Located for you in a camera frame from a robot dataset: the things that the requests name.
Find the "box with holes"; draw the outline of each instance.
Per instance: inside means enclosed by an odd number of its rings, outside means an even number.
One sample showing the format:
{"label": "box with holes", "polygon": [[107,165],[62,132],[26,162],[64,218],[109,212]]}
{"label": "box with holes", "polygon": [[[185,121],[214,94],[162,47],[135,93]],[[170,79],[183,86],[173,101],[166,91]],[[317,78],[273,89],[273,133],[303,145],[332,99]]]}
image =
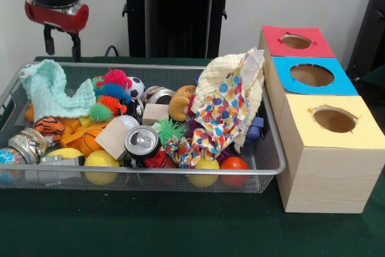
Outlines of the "box with holes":
{"label": "box with holes", "polygon": [[287,94],[357,96],[335,58],[272,57],[269,75],[266,88],[278,125]]}
{"label": "box with holes", "polygon": [[286,212],[363,211],[385,163],[385,136],[360,96],[287,94],[279,133]]}
{"label": "box with holes", "polygon": [[334,58],[334,53],[319,28],[263,26],[258,49],[265,51],[265,81],[270,75],[271,57]]}

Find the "green spiky ball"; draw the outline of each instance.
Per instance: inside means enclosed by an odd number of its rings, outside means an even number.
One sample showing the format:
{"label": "green spiky ball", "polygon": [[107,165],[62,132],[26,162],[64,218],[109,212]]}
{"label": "green spiky ball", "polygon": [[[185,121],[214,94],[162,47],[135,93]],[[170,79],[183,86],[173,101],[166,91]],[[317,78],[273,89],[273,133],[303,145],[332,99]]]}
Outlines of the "green spiky ball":
{"label": "green spiky ball", "polygon": [[93,123],[102,123],[112,120],[112,111],[103,104],[96,103],[90,108],[90,116]]}
{"label": "green spiky ball", "polygon": [[166,147],[167,142],[172,137],[181,139],[186,134],[186,128],[183,125],[180,126],[170,119],[159,120],[152,128],[157,131],[163,147]]}

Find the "circular hole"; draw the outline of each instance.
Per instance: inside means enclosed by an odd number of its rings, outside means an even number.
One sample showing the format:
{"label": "circular hole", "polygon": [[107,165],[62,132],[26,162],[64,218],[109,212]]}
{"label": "circular hole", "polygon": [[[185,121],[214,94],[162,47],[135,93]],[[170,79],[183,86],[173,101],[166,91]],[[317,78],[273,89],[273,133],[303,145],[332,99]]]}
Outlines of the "circular hole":
{"label": "circular hole", "polygon": [[281,41],[284,45],[294,49],[305,49],[312,44],[311,40],[296,34],[286,34],[281,38]]}
{"label": "circular hole", "polygon": [[328,69],[316,64],[298,64],[290,69],[293,78],[311,87],[324,87],[334,81],[334,76]]}
{"label": "circular hole", "polygon": [[314,112],[315,120],[331,132],[350,132],[356,127],[356,118],[340,108],[321,108]]}

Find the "yellow ball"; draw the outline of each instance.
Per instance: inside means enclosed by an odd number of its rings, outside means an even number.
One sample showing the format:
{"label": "yellow ball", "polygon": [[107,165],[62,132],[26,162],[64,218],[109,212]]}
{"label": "yellow ball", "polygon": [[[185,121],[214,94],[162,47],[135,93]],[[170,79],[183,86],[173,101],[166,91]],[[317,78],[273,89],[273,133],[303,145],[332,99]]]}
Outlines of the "yellow ball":
{"label": "yellow ball", "polygon": [[58,155],[61,155],[63,159],[74,159],[79,156],[84,156],[80,150],[72,149],[71,147],[55,150],[51,153],[48,153],[46,156],[58,156]]}
{"label": "yellow ball", "polygon": [[[206,161],[200,159],[195,166],[196,169],[216,169],[219,170],[220,166],[217,160]],[[212,186],[218,179],[218,175],[188,175],[187,180],[191,185],[198,188],[207,188]]]}
{"label": "yellow ball", "polygon": [[[91,153],[87,159],[85,159],[85,166],[96,167],[119,167],[119,162],[114,159],[105,150],[97,150]],[[92,184],[98,186],[108,185],[115,181],[118,173],[103,173],[103,172],[84,172],[85,177]]]}

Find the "robotic arm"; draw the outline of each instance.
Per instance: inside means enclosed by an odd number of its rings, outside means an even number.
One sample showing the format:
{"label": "robotic arm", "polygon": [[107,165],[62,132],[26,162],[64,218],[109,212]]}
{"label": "robotic arm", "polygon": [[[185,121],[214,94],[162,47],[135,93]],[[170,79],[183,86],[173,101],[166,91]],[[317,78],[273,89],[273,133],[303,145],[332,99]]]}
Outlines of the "robotic arm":
{"label": "robotic arm", "polygon": [[88,6],[79,0],[26,0],[25,13],[34,22],[44,25],[46,52],[55,54],[51,31],[68,33],[73,41],[72,57],[77,62],[81,57],[79,32],[88,20]]}

